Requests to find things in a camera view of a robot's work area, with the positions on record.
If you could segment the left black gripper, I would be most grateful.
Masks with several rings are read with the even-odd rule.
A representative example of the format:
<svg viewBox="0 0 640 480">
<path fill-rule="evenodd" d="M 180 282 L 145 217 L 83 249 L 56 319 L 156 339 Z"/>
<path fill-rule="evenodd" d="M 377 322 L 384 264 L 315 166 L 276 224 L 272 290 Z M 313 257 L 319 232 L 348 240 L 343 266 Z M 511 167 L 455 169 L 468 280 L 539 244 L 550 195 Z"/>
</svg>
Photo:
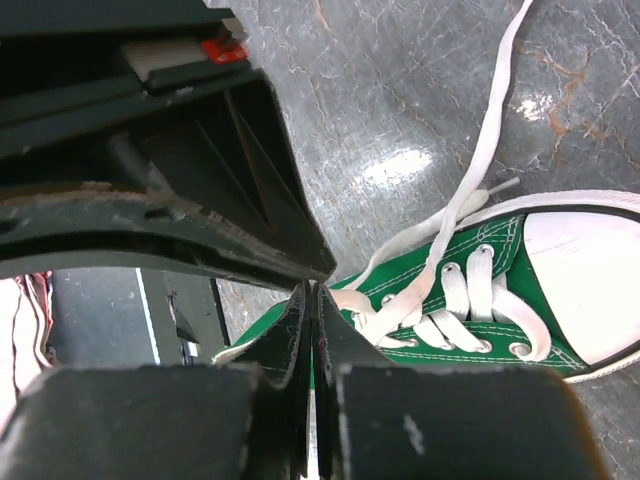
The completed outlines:
<svg viewBox="0 0 640 480">
<path fill-rule="evenodd" d="M 185 194 L 245 168 L 228 104 L 246 32 L 203 1 L 5 1 L 1 190 L 107 184 Z M 325 261 L 177 209 L 4 209 L 1 274 L 142 267 L 290 290 Z"/>
</svg>

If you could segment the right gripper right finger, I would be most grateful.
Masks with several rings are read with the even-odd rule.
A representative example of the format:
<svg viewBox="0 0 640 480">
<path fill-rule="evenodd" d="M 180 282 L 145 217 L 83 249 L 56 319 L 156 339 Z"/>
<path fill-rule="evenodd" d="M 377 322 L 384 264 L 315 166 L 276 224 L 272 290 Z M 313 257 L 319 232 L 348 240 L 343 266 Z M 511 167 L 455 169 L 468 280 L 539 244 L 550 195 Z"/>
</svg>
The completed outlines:
<svg viewBox="0 0 640 480">
<path fill-rule="evenodd" d="M 394 365 L 313 289 L 324 479 L 606 479 L 577 396 L 540 367 Z"/>
</svg>

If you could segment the green sneaker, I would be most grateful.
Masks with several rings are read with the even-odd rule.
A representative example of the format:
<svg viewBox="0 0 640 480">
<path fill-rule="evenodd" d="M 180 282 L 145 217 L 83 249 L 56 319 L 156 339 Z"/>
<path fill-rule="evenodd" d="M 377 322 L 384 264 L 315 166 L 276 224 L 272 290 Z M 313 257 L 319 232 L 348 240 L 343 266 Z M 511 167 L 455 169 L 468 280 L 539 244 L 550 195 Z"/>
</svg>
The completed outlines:
<svg viewBox="0 0 640 480">
<path fill-rule="evenodd" d="M 639 197 L 475 193 L 421 309 L 378 350 L 399 364 L 530 364 L 568 382 L 639 360 Z"/>
</svg>

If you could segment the white shoelace sneaker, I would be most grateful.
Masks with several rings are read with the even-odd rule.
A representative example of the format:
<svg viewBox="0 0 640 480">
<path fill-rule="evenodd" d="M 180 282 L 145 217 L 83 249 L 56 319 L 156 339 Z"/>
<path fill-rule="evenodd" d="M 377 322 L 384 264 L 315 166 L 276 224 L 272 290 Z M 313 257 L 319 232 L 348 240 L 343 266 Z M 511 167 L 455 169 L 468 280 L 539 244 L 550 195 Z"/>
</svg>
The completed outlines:
<svg viewBox="0 0 640 480">
<path fill-rule="evenodd" d="M 517 325 L 526 337 L 510 349 L 519 360 L 539 362 L 551 351 L 551 335 L 542 318 L 506 287 L 494 282 L 491 246 L 478 247 L 464 267 L 443 260 L 457 223 L 480 209 L 491 194 L 480 184 L 499 143 L 504 102 L 511 84 L 513 44 L 530 7 L 530 2 L 522 3 L 500 41 L 488 105 L 470 165 L 447 206 L 396 234 L 374 253 L 355 280 L 331 293 L 339 309 L 354 313 L 357 331 L 375 347 L 404 347 L 404 342 L 389 334 L 396 327 L 410 327 L 419 340 L 437 349 L 489 353 L 491 344 L 476 337 L 467 324 L 504 317 Z M 359 286 L 382 263 L 427 236 L 434 240 L 420 273 L 381 309 L 375 310 Z"/>
</svg>

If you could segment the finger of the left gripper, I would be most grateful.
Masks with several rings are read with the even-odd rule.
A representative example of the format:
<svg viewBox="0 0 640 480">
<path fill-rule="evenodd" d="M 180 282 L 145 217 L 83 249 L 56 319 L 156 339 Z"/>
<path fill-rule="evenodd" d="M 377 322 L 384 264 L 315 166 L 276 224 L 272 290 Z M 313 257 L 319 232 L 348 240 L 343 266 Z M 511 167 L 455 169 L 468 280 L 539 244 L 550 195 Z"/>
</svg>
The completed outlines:
<svg viewBox="0 0 640 480">
<path fill-rule="evenodd" d="M 1 272 L 324 280 L 332 255 L 260 71 L 1 130 Z"/>
</svg>

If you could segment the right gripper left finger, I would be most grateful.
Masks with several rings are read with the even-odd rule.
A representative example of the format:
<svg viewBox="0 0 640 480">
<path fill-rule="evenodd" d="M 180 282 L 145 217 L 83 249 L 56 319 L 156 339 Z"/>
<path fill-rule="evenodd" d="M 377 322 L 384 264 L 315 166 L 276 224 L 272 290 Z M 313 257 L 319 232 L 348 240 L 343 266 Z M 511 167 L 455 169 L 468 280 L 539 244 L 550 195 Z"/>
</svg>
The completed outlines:
<svg viewBox="0 0 640 480">
<path fill-rule="evenodd" d="M 297 479 L 307 469 L 308 283 L 216 366 L 57 369 L 1 437 L 5 479 Z"/>
</svg>

